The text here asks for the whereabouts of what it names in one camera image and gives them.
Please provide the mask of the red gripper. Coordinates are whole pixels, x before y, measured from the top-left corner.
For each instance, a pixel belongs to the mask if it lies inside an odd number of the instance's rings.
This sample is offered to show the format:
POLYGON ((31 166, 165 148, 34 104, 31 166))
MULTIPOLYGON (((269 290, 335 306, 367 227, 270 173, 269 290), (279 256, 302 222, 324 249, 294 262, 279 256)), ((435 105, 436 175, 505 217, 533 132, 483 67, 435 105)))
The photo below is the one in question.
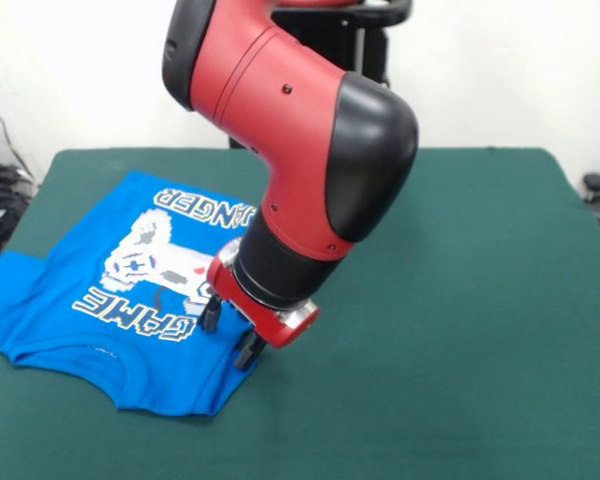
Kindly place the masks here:
POLYGON ((206 333, 215 333, 225 304, 241 314, 252 325, 255 333, 245 336, 234 366, 239 371, 248 371, 267 343, 276 349, 290 345, 311 327, 320 309, 311 300, 286 311, 273 309, 254 300, 239 286, 231 270, 235 258, 235 254, 222 256, 220 253, 213 258, 207 280, 214 295, 204 307, 199 325, 206 333))

